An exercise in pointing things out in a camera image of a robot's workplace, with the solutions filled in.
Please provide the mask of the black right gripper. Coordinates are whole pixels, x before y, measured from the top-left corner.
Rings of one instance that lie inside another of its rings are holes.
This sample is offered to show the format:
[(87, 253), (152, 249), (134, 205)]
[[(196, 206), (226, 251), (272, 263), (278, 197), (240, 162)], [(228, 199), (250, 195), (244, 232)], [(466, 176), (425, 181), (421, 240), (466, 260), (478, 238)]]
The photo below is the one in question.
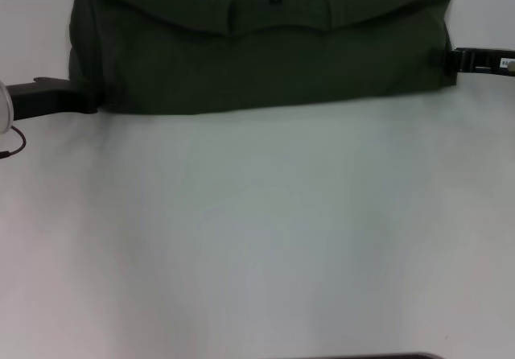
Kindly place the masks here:
[(514, 50), (464, 48), (448, 51), (445, 71), (514, 74)]

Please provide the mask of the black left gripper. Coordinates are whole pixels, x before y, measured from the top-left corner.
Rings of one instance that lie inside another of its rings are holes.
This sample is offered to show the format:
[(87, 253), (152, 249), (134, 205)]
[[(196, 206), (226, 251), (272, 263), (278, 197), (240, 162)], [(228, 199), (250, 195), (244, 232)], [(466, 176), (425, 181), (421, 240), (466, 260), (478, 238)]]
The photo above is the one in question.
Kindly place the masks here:
[(96, 113), (98, 100), (70, 80), (36, 77), (31, 83), (7, 85), (14, 106), (14, 120), (56, 113)]

